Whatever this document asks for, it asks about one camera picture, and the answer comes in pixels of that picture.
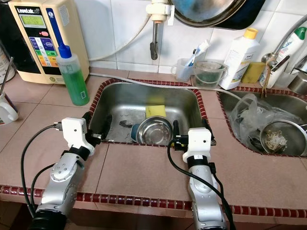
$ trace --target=toothbrush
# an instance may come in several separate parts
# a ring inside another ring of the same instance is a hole
[[[210,46],[210,44],[207,40],[205,40],[200,45],[198,45],[198,47],[194,51],[194,54],[188,60],[188,62],[185,64],[185,66],[192,66],[194,64],[195,58],[197,58],[199,55],[203,54],[208,49],[209,46]]]

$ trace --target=plastic cup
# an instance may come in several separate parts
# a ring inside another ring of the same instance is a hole
[[[196,62],[193,68],[195,77],[192,79],[192,83],[201,89],[215,89],[226,69],[226,65],[215,61]]]
[[[187,82],[190,80],[190,76],[193,73],[193,66],[185,66],[188,61],[188,58],[178,59],[177,64],[173,65],[171,68],[173,76],[175,76],[176,80],[179,82]]]

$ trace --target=strainer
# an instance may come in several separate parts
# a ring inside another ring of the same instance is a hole
[[[273,121],[260,132],[261,144],[268,153],[281,149],[281,154],[306,156],[307,134],[303,126],[288,120]]]

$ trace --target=tile countertop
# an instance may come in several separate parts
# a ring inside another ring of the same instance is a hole
[[[132,79],[174,81],[173,77],[167,74],[98,68],[92,68],[91,71]],[[25,82],[18,75],[7,82],[5,91],[18,107],[20,119],[9,125],[0,126],[1,200],[24,202],[23,197],[13,195],[14,192],[11,189],[10,194],[6,194],[5,187],[1,185],[22,186],[20,156],[29,138],[41,128],[65,117],[81,117],[88,111],[100,83],[106,80],[107,78],[94,76],[87,79],[91,100],[83,107],[76,107],[71,103],[63,85]],[[262,156],[246,149],[232,137],[216,93],[201,91],[201,96],[217,140],[217,146],[211,148],[212,161],[216,164],[217,176],[224,185],[228,203],[248,207],[284,208],[287,209],[286,211],[295,209],[294,212],[300,218],[296,218],[294,223],[299,220],[300,224],[307,224],[307,199],[305,199],[307,159]],[[62,133],[55,130],[45,131],[35,139],[25,157],[27,186],[30,186],[40,169],[58,161],[62,152],[67,149]],[[180,167],[187,169],[181,153],[172,152],[172,157]],[[38,178],[35,187],[44,189],[48,181],[48,172],[44,172]],[[86,200],[85,196],[89,194],[91,202],[76,202],[75,207],[191,217],[190,211],[185,210],[102,204],[95,202],[97,197],[92,195],[107,194],[148,197],[153,200],[160,198],[190,201],[187,183],[188,177],[176,171],[168,162],[165,148],[100,144],[96,147],[95,155],[86,162],[85,175],[79,188],[80,192],[86,193],[81,199]],[[268,219],[267,216],[270,215],[268,209],[263,209],[263,212],[266,217],[249,221],[281,223],[280,219],[294,219],[276,217]],[[242,215],[235,215],[235,220],[241,219]]]

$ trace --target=green dish soap bottle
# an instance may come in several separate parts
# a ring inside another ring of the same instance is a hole
[[[59,46],[59,54],[60,56],[57,56],[57,63],[72,103],[77,106],[89,103],[90,98],[88,96],[78,56],[72,53],[70,47],[63,43]]]

